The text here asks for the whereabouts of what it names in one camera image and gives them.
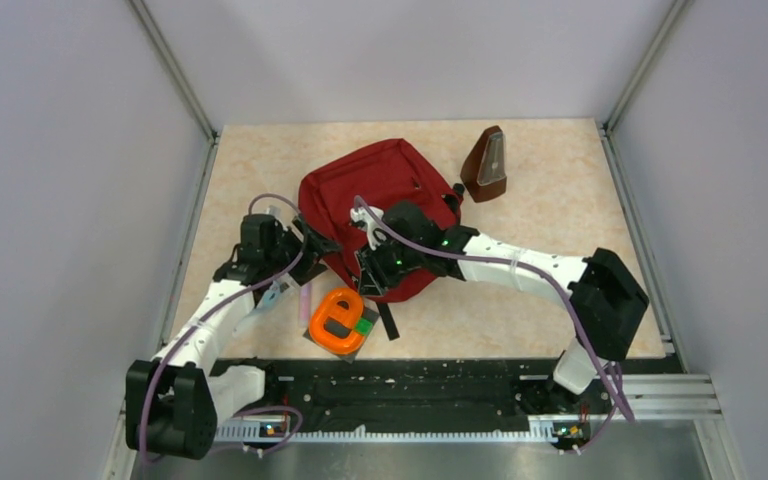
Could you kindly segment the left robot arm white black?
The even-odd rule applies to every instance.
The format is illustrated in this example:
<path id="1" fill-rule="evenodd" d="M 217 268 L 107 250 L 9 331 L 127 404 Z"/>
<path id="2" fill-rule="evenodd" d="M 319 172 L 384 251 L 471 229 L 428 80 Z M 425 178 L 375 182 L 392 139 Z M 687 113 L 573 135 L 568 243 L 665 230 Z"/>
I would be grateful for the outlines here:
<path id="1" fill-rule="evenodd" d="M 280 386 L 253 366 L 212 371 L 226 344 L 247 320 L 273 305 L 284 287 L 303 286 L 326 271 L 325 256 L 340 252 L 333 240 L 301 216 L 285 226 L 266 213 L 248 214 L 228 260 L 181 331 L 150 360 L 126 373 L 126 444 L 142 456 L 201 459 L 218 426 L 250 406 L 268 413 Z"/>

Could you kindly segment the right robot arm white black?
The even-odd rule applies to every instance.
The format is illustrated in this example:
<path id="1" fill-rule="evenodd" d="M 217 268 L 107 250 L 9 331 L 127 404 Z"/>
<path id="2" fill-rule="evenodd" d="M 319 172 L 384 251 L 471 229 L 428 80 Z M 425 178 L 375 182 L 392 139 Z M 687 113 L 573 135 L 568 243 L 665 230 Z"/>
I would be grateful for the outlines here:
<path id="1" fill-rule="evenodd" d="M 547 254 L 494 239 L 474 228 L 438 227 L 418 207 L 401 202 L 386 212 L 361 197 L 350 223 L 364 232 L 356 253 L 360 289 L 389 293 L 410 273 L 512 288 L 565 309 L 575 337 L 546 385 L 549 404 L 572 412 L 594 379 L 610 398 L 624 398 L 619 364 L 627 358 L 650 300 L 617 253 L 598 248 L 586 256 Z"/>

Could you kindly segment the red backpack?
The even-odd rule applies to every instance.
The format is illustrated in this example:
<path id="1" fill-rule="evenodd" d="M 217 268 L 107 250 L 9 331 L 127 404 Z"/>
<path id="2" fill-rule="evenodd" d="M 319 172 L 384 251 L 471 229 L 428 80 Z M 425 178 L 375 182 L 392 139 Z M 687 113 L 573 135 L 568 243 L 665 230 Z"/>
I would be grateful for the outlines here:
<path id="1" fill-rule="evenodd" d="M 437 278 L 459 277 L 436 256 L 456 242 L 465 188 L 449 183 L 407 140 L 364 146 L 306 174 L 298 190 L 304 220 L 339 245 L 325 262 L 349 287 L 388 307 Z"/>

